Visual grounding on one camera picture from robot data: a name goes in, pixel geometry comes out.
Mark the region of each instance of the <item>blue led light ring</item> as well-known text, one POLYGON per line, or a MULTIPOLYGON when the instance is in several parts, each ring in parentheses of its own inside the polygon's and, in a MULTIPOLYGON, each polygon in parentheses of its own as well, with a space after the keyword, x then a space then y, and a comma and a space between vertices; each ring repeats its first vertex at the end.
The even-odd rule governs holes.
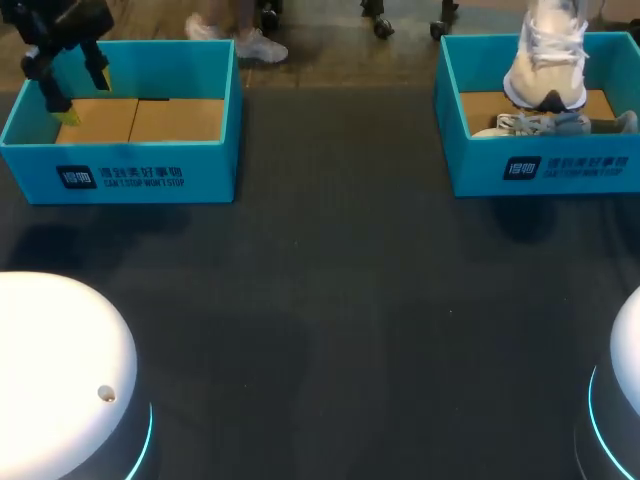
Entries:
POLYGON ((629 472, 627 472, 624 467, 622 465, 620 465, 620 462, 618 462, 618 460, 616 460, 616 457, 613 456, 613 453, 611 453, 611 450, 609 450, 609 447, 607 447, 607 444, 604 443, 604 440, 602 438, 602 435, 600 435, 600 430, 598 430, 598 426, 596 425, 596 418, 593 416, 593 405, 591 404, 591 390, 593 387, 593 379, 596 376, 596 369, 598 367, 593 369, 593 373, 591 374, 591 380, 589 381, 589 416, 591 417, 591 424, 593 425, 593 430, 596 432, 596 436, 598 437, 598 440, 600 441, 600 445, 602 445, 602 448, 604 449, 605 453, 609 456, 609 458, 611 459, 611 461, 613 462, 613 464, 618 467, 618 470, 620 470, 620 472, 628 479, 628 480, 635 480, 630 474, 629 472))
POLYGON ((140 452, 140 456, 138 457, 138 460, 136 461, 135 465, 129 472, 129 475, 127 475, 124 480, 131 480, 135 476, 135 474, 138 473, 138 469, 140 468, 140 465, 142 465, 142 460, 147 454, 147 450, 149 449, 149 444, 151 443, 152 429, 153 429, 153 408, 151 407, 151 404, 149 404, 149 429, 147 430, 147 438, 144 441, 144 446, 142 447, 142 451, 140 452))

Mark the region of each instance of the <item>white sneaker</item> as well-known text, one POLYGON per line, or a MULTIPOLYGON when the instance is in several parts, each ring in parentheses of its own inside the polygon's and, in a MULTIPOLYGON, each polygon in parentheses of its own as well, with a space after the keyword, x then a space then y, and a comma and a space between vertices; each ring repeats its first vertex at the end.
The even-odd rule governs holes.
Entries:
POLYGON ((225 38, 218 27, 206 25, 197 13, 187 18, 184 31, 189 40, 221 40, 225 38))
POLYGON ((267 63, 282 62, 289 55, 286 47, 269 40, 256 29, 242 40, 236 38, 236 53, 238 58, 252 58, 267 63))
POLYGON ((638 116, 633 111, 623 113, 615 120, 590 120, 579 113, 561 113, 554 117, 545 115, 498 115, 496 128, 488 128, 474 137, 510 137, 531 135, 589 135, 589 134, 637 134, 638 116))
POLYGON ((504 91, 520 108, 560 113, 582 108, 587 0, 536 0, 525 15, 504 91))

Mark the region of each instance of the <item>person's leg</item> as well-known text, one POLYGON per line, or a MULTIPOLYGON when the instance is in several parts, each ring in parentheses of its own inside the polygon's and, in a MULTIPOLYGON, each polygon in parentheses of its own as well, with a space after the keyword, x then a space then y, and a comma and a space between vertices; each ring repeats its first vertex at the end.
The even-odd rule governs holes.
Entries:
POLYGON ((262 35, 253 25, 255 0, 233 0, 238 25, 236 51, 240 58, 255 58, 267 63, 278 63, 289 55, 286 47, 262 35))
POLYGON ((229 9, 230 0, 209 0, 206 17, 194 13, 187 19, 185 32, 191 40, 215 40, 229 38, 233 18, 229 9))

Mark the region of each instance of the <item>cardboard box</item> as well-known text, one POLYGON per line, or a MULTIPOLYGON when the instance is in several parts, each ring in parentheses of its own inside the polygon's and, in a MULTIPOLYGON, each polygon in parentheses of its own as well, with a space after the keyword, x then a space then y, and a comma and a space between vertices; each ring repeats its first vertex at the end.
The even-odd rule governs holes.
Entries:
MULTIPOLYGON (((515 113, 502 82, 518 35, 443 38, 434 106, 456 196, 640 192, 640 135, 473 138, 515 113)), ((587 33, 584 112, 640 114, 640 50, 628 33, 587 33)))
POLYGON ((101 42, 113 93, 79 49, 56 78, 82 124, 61 126, 25 82, 0 153, 32 204, 231 202, 242 87, 233 42, 101 42))

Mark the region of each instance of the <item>teal box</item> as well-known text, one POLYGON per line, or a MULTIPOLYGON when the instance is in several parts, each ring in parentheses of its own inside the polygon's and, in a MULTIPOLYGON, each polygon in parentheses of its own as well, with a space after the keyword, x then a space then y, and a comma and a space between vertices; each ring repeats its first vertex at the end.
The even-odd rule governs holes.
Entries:
POLYGON ((75 49, 54 62, 68 97, 224 99, 220 140, 56 145, 60 124, 45 110, 37 84, 27 81, 0 153, 29 203, 233 201, 242 120, 233 42, 117 41, 100 48, 109 58, 113 93, 96 90, 75 49))
MULTIPOLYGON (((434 92, 456 196, 640 192, 640 135, 472 138, 462 92, 500 92, 517 35, 446 36, 434 92)), ((589 90, 640 115, 640 50, 628 33, 587 33, 589 90)))

